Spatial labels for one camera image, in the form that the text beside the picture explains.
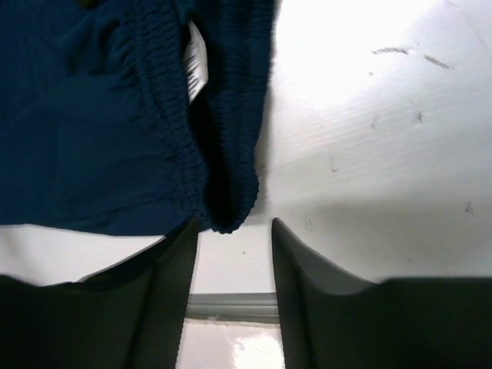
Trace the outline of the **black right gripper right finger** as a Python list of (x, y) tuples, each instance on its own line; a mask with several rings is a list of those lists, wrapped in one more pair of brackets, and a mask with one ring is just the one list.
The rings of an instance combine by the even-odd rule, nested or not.
[(274, 282), (288, 368), (489, 368), (489, 278), (373, 283), (271, 226)]

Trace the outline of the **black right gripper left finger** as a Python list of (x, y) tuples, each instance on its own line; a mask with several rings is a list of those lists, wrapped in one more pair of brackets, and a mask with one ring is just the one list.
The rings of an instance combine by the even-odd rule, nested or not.
[(3, 368), (173, 368), (197, 251), (196, 220), (79, 282), (1, 278)]

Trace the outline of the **navy blue shorts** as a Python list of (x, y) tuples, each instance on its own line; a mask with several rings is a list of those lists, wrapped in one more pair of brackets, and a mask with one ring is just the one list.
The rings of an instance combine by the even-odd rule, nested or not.
[(274, 1), (3, 1), (1, 223), (237, 230)]

